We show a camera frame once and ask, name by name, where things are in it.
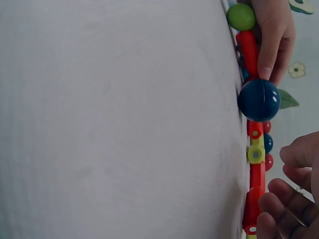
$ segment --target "green leaf print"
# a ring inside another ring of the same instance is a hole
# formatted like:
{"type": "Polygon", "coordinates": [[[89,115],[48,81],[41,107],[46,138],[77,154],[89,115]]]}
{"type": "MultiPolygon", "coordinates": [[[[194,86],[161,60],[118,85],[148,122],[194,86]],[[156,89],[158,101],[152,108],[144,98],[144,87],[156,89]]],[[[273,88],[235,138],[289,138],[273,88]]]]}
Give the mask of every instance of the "green leaf print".
{"type": "Polygon", "coordinates": [[[281,98],[281,109],[299,106],[299,103],[289,93],[281,89],[278,89],[278,91],[281,98]]]}

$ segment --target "dark blue ball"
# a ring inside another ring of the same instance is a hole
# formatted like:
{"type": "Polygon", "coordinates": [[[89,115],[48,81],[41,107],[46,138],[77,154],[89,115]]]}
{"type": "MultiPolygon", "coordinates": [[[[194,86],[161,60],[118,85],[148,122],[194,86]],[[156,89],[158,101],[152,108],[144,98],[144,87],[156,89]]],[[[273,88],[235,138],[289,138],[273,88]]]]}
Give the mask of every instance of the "dark blue ball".
{"type": "Polygon", "coordinates": [[[271,120],[280,107],[280,95],[276,86],[267,80],[247,82],[238,97],[240,111],[255,122],[271,120]]]}
{"type": "Polygon", "coordinates": [[[273,149],[274,142],[271,136],[267,133],[264,134],[264,143],[265,143],[265,151],[266,153],[269,153],[273,149]]]}

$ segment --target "green ball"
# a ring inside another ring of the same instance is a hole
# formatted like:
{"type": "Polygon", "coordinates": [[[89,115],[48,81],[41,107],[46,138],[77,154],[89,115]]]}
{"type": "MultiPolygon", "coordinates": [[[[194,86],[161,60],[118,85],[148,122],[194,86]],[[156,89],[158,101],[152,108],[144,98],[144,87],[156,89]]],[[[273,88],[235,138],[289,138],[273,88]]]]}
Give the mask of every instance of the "green ball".
{"type": "Polygon", "coordinates": [[[231,6],[227,12],[227,20],[228,24],[238,31],[251,30],[256,23],[253,9],[244,3],[231,6]]]}

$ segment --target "fingernail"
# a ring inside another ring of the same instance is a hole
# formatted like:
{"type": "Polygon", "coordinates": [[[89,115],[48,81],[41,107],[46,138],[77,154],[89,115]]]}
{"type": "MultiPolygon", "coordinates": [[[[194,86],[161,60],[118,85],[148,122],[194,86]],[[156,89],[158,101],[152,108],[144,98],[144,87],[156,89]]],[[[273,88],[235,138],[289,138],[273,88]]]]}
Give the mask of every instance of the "fingernail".
{"type": "Polygon", "coordinates": [[[272,71],[272,68],[270,68],[270,67],[262,67],[260,72],[259,72],[259,75],[261,78],[263,78],[265,80],[269,80],[270,75],[271,75],[271,71],[272,71]]]}

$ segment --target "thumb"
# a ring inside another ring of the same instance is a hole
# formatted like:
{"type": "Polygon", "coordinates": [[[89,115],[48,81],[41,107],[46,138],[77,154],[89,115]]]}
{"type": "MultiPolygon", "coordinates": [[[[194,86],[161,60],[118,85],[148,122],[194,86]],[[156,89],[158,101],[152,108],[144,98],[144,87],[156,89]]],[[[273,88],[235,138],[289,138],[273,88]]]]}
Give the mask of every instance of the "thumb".
{"type": "Polygon", "coordinates": [[[261,33],[262,42],[258,57],[258,74],[260,78],[269,80],[277,59],[284,29],[279,28],[272,21],[265,21],[261,25],[261,33]]]}
{"type": "Polygon", "coordinates": [[[296,167],[313,167],[319,157],[319,131],[301,136],[280,150],[284,164],[296,167]]]}

